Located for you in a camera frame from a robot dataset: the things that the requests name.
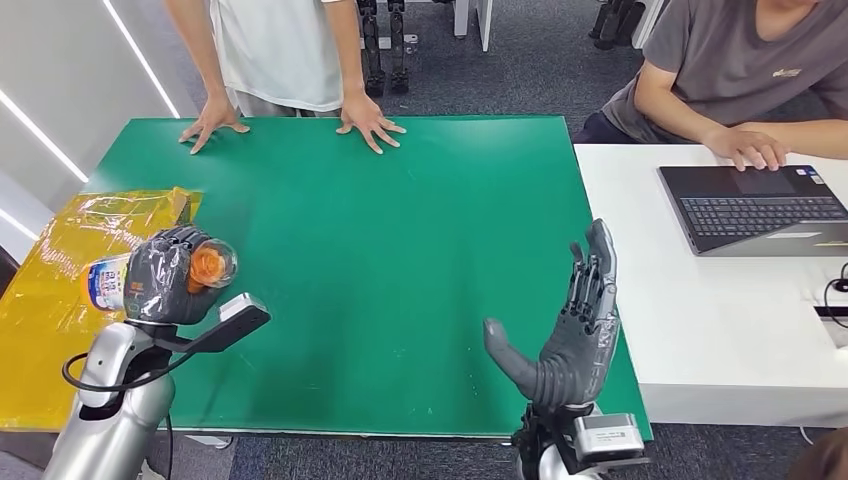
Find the standing person's left hand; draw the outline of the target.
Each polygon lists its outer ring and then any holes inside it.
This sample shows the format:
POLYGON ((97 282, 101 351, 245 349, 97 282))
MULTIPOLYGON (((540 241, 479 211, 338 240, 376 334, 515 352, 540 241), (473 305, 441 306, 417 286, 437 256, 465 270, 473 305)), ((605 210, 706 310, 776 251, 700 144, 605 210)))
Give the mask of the standing person's left hand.
POLYGON ((340 120, 337 134, 346 135, 357 131, 369 149, 378 155, 383 154, 383 144, 394 148, 400 146, 391 133, 406 133, 403 127, 386 118, 380 107, 363 92, 345 95, 340 120))

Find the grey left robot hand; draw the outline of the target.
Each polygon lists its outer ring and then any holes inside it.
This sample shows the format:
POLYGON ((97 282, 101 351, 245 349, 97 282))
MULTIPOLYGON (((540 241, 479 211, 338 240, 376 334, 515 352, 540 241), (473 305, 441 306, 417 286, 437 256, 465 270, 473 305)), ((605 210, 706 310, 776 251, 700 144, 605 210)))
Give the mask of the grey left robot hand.
POLYGON ((221 288, 188 290, 191 255, 211 236, 194 225, 157 232, 133 249, 123 305, 129 320, 161 324, 199 323, 223 293, 221 288))

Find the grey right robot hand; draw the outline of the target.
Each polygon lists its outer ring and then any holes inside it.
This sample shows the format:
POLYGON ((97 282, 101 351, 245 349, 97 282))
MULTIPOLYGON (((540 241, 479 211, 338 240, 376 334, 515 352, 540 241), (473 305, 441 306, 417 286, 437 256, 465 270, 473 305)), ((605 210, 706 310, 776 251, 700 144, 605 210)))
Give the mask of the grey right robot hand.
POLYGON ((585 233, 588 249, 574 242, 565 302, 552 333, 531 360, 514 348, 500 321, 483 321, 484 348, 518 391, 540 409, 591 404, 606 381, 618 341, 617 254, 606 223, 585 233))

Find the standing person's right hand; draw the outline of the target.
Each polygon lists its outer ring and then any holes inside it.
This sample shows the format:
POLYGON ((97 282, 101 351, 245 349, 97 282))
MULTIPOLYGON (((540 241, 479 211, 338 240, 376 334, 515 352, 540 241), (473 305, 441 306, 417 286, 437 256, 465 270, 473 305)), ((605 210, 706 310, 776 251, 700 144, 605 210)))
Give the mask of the standing person's right hand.
POLYGON ((199 117, 182 132, 178 142, 191 143, 190 154, 201 151, 212 135, 222 128, 231 129, 237 133, 247 133, 250 128, 242 123, 227 96, 210 96, 199 117))

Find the seated person's right hand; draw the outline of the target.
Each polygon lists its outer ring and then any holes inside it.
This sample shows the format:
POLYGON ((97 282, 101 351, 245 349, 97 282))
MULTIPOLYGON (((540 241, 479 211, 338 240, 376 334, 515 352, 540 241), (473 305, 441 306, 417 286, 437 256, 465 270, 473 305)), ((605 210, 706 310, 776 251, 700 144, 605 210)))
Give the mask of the seated person's right hand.
POLYGON ((702 140, 719 157, 732 161, 739 170, 748 165, 757 170, 776 171, 786 164, 788 149, 771 136, 755 131, 727 128, 712 131, 702 140))

